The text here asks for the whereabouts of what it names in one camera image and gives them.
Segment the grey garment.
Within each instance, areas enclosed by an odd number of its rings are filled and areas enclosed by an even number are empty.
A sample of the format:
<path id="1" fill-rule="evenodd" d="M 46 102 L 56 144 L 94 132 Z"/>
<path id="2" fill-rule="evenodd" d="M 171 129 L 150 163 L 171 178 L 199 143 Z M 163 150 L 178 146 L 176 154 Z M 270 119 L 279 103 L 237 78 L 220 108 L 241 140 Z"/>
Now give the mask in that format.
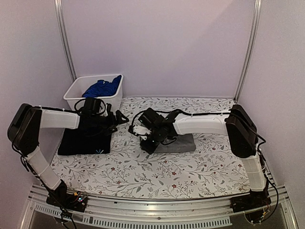
<path id="1" fill-rule="evenodd" d="M 176 141 L 169 145 L 159 144 L 155 153 L 186 153 L 196 150 L 196 145 L 192 134 L 179 135 Z"/>

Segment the black t-shirt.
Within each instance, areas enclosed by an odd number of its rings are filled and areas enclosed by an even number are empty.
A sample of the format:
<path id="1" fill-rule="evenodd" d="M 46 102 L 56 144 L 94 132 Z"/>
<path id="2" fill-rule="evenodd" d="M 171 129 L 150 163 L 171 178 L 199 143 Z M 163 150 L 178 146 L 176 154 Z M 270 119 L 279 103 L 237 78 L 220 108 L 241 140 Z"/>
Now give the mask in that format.
<path id="1" fill-rule="evenodd" d="M 116 131 L 117 126 L 109 121 L 88 129 L 66 128 L 57 153 L 60 156 L 108 154 Z"/>

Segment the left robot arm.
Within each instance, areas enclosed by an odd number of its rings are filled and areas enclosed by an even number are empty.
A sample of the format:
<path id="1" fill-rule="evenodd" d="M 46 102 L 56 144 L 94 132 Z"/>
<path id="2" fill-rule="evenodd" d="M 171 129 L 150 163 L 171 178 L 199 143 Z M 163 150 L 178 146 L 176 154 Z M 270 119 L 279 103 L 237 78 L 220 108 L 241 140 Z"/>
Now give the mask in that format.
<path id="1" fill-rule="evenodd" d="M 39 147 L 39 133 L 43 128 L 63 128 L 64 135 L 58 149 L 63 156 L 107 154 L 112 134 L 117 126 L 129 122 L 121 111 L 111 111 L 111 104 L 87 99 L 73 111 L 22 104 L 9 128 L 12 149 L 20 154 L 27 170 L 46 187 L 50 197 L 60 207 L 67 207 L 74 195 L 51 169 Z"/>

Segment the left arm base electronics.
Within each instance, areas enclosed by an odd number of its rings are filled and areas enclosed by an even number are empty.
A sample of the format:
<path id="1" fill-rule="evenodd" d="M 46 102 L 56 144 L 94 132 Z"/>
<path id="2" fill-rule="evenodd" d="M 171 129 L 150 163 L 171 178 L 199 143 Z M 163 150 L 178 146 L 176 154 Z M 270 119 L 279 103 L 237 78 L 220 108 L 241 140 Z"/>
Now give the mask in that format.
<path id="1" fill-rule="evenodd" d="M 85 212 L 87 202 L 88 196 L 80 192 L 74 194 L 50 192 L 46 200 L 49 205 L 77 212 Z"/>

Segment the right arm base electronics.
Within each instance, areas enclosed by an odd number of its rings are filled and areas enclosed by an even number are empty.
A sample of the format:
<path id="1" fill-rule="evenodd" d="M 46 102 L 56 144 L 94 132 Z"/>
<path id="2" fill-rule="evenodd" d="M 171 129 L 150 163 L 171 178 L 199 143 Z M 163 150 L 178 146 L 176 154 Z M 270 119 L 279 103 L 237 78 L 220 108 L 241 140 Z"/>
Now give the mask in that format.
<path id="1" fill-rule="evenodd" d="M 269 212 L 271 199 L 269 195 L 248 194 L 230 198 L 230 208 L 233 213 L 246 212 L 244 216 L 251 224 L 261 223 Z"/>

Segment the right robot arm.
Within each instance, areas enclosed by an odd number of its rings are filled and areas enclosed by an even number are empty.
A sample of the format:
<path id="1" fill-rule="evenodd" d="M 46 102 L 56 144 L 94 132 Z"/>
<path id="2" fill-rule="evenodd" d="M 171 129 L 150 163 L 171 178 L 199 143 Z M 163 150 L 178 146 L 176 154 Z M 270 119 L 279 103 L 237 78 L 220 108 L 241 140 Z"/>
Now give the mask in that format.
<path id="1" fill-rule="evenodd" d="M 141 148 L 149 154 L 166 139 L 187 134 L 219 134 L 229 139 L 231 152 L 242 161 L 250 182 L 246 203 L 258 207 L 268 195 L 268 181 L 258 145 L 259 135 L 251 118 L 240 105 L 215 113 L 187 113 L 180 109 L 163 112 L 148 108 L 139 117 L 140 125 L 131 131 L 141 138 Z"/>

